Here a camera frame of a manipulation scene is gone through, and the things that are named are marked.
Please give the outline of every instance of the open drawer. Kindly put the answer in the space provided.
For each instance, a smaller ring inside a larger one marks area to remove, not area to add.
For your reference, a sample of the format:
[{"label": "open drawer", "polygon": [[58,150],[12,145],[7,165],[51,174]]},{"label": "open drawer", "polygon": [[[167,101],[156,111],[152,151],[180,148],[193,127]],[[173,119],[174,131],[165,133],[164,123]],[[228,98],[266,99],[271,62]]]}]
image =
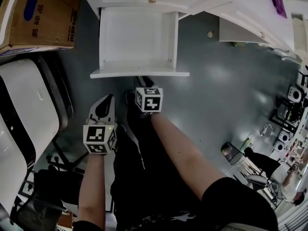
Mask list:
[{"label": "open drawer", "polygon": [[262,24],[257,16],[247,10],[244,6],[239,6],[235,2],[229,2],[207,10],[207,12],[245,28],[257,35],[260,40],[265,41],[273,48],[288,49],[287,45],[283,44],[280,39],[273,35],[267,27]]},{"label": "open drawer", "polygon": [[90,77],[189,76],[176,71],[178,20],[151,8],[102,9],[100,69]]}]

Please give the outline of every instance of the chair backrest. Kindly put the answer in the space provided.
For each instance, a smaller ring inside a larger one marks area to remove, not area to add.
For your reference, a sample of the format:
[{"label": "chair backrest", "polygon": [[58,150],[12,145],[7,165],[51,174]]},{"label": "chair backrest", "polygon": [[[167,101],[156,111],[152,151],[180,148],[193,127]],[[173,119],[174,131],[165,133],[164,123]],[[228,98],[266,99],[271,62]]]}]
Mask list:
[{"label": "chair backrest", "polygon": [[252,184],[252,187],[255,191],[266,188],[268,184],[268,180],[261,175],[248,175],[246,180]]},{"label": "chair backrest", "polygon": [[57,184],[61,186],[59,196],[63,202],[78,205],[83,175],[76,172],[58,171]]},{"label": "chair backrest", "polygon": [[25,231],[54,231],[64,206],[57,196],[57,185],[47,170],[34,174],[34,191],[30,198],[12,213],[11,220]]}]

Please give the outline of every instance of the shoe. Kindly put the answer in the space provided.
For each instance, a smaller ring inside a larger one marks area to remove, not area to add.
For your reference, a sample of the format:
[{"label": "shoe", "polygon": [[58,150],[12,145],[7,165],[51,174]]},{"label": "shoe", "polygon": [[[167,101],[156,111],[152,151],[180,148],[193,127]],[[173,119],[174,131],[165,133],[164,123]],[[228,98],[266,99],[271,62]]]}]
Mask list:
[{"label": "shoe", "polygon": [[125,93],[125,102],[127,106],[135,105],[135,91],[129,90]]},{"label": "shoe", "polygon": [[154,87],[155,84],[154,82],[147,76],[139,76],[136,77],[136,83],[135,86],[136,87]]},{"label": "shoe", "polygon": [[118,151],[119,141],[127,134],[127,129],[123,124],[119,124],[116,129],[116,144],[114,151]]}]

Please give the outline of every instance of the forearm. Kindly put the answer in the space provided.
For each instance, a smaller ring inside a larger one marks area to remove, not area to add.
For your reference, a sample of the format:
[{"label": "forearm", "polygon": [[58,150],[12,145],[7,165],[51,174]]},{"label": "forearm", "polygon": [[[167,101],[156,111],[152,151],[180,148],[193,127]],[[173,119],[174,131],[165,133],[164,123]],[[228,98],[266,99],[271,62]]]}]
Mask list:
[{"label": "forearm", "polygon": [[287,177],[285,178],[284,182],[283,182],[283,186],[286,187],[287,185],[289,185],[290,179],[292,177],[294,173],[294,170],[291,169],[290,173],[287,175]]},{"label": "forearm", "polygon": [[78,220],[105,229],[104,157],[91,154],[79,193]]},{"label": "forearm", "polygon": [[218,179],[225,177],[202,155],[196,145],[168,119],[153,114],[152,124],[179,174],[199,199]]}]

